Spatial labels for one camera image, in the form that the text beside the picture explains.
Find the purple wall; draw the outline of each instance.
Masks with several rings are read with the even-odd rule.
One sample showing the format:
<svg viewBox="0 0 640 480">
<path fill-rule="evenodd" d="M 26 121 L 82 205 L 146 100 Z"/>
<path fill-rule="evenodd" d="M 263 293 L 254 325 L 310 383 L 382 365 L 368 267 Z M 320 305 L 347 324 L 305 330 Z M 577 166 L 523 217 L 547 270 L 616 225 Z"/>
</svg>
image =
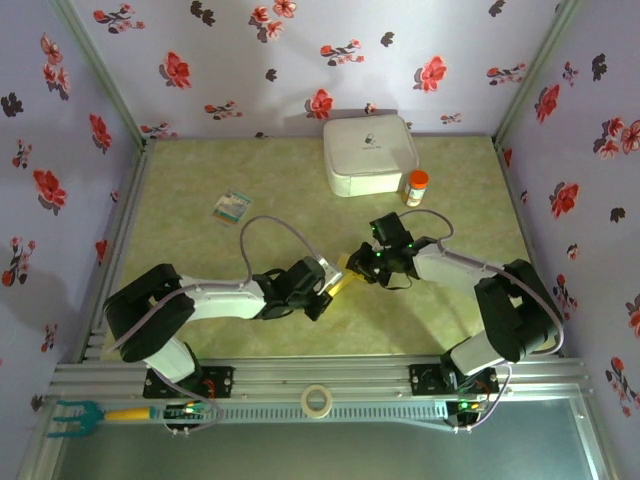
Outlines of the purple wall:
<svg viewBox="0 0 640 480">
<path fill-rule="evenodd" d="M 0 477 L 8 479 L 36 422 L 32 397 L 46 392 L 87 321 L 96 243 L 134 143 L 44 0 L 4 5 L 0 42 Z"/>
<path fill-rule="evenodd" d="M 502 142 L 538 267 L 567 319 L 622 461 L 640 429 L 638 4 L 590 1 Z"/>
<path fill-rule="evenodd" d="M 493 134 L 559 1 L 70 3 L 142 133 L 253 137 L 374 109 L 415 133 Z"/>
</svg>

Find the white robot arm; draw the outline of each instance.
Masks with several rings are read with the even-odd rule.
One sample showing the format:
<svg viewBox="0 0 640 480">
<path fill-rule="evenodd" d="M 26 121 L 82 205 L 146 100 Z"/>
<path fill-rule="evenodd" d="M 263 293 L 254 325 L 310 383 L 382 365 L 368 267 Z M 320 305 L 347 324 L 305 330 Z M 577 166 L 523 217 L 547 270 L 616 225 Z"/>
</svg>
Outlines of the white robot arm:
<svg viewBox="0 0 640 480">
<path fill-rule="evenodd" d="M 452 228 L 437 212 L 427 212 L 442 218 Z M 367 282 L 385 288 L 393 273 L 401 273 L 446 285 L 478 301 L 485 330 L 441 357 L 442 381 L 449 391 L 468 385 L 488 367 L 522 360 L 553 336 L 556 346 L 536 353 L 555 353 L 560 348 L 562 317 L 528 262 L 516 260 L 494 266 L 445 249 L 442 239 L 414 240 L 395 213 L 370 225 L 374 245 L 363 243 L 351 255 L 347 268 L 364 276 Z"/>
<path fill-rule="evenodd" d="M 198 362 L 175 337 L 185 323 L 219 317 L 270 320 L 297 309 L 315 321 L 331 303 L 327 289 L 341 276 L 324 258 L 312 257 L 287 271 L 252 275 L 246 283 L 193 279 L 160 264 L 105 302 L 104 312 L 116 339 L 111 349 L 119 348 L 124 361 L 144 361 L 171 382 L 184 381 L 181 385 L 190 389 L 191 383 L 198 383 Z"/>
<path fill-rule="evenodd" d="M 402 273 L 449 286 L 478 301 L 485 330 L 441 356 L 437 381 L 447 391 L 464 391 L 487 368 L 518 362 L 552 336 L 556 346 L 536 353 L 559 349 L 562 317 L 528 262 L 496 267 L 444 249 L 442 239 L 414 240 L 395 213 L 370 225 L 376 242 L 363 243 L 349 258 L 348 269 L 385 288 L 393 273 Z M 331 303 L 327 291 L 341 275 L 319 255 L 305 257 L 287 271 L 249 274 L 242 282 L 197 280 L 161 264 L 105 302 L 116 339 L 111 350 L 119 348 L 124 361 L 144 361 L 170 382 L 192 391 L 200 367 L 189 347 L 175 337 L 185 323 L 216 317 L 269 320 L 296 309 L 315 321 Z"/>
</svg>

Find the label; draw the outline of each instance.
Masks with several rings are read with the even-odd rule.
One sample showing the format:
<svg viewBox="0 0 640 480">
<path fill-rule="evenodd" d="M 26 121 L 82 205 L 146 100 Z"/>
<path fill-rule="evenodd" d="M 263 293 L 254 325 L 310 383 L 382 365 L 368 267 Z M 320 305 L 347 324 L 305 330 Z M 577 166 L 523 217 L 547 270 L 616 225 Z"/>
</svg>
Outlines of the label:
<svg viewBox="0 0 640 480">
<path fill-rule="evenodd" d="M 415 188 L 411 188 L 411 185 L 407 183 L 404 188 L 404 194 L 402 195 L 402 200 L 407 204 L 408 207 L 417 207 L 422 202 L 422 197 L 424 196 L 424 192 L 426 189 L 417 190 Z"/>
<path fill-rule="evenodd" d="M 229 189 L 216 203 L 213 216 L 229 225 L 235 225 L 242 219 L 249 205 L 249 197 Z"/>
</svg>

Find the tape roll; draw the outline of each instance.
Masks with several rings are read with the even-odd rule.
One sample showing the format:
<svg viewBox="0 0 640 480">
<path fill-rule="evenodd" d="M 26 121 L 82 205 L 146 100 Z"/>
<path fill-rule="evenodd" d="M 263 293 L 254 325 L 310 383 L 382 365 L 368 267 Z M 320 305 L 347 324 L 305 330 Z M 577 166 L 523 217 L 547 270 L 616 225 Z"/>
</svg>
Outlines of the tape roll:
<svg viewBox="0 0 640 480">
<path fill-rule="evenodd" d="M 320 409 L 314 409 L 309 405 L 309 396 L 315 392 L 321 393 L 324 396 L 324 406 Z M 307 415 L 307 417 L 320 419 L 329 415 L 333 405 L 333 396 L 328 388 L 323 387 L 322 385 L 311 385 L 302 392 L 300 404 L 302 405 L 302 411 Z"/>
</svg>

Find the black bracket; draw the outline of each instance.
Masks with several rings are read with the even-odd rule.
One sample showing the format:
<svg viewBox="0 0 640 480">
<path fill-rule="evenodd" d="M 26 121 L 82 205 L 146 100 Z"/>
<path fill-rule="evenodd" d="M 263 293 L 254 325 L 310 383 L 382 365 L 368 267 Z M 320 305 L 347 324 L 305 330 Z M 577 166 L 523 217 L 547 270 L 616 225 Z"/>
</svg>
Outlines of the black bracket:
<svg viewBox="0 0 640 480">
<path fill-rule="evenodd" d="M 476 380 L 486 385 L 491 393 L 498 393 L 500 390 L 495 369 L 485 368 L 475 376 L 474 381 L 471 382 L 468 387 L 456 393 L 470 395 L 487 393 L 484 386 L 476 383 Z M 414 397 L 447 395 L 452 393 L 442 379 L 442 371 L 439 363 L 409 365 L 409 383 L 411 385 L 411 394 Z"/>
<path fill-rule="evenodd" d="M 200 367 L 202 370 L 198 382 L 190 391 L 205 398 L 230 398 L 233 388 L 233 367 Z M 176 392 L 164 383 L 152 369 L 147 370 L 144 381 L 144 398 L 189 398 Z"/>
</svg>

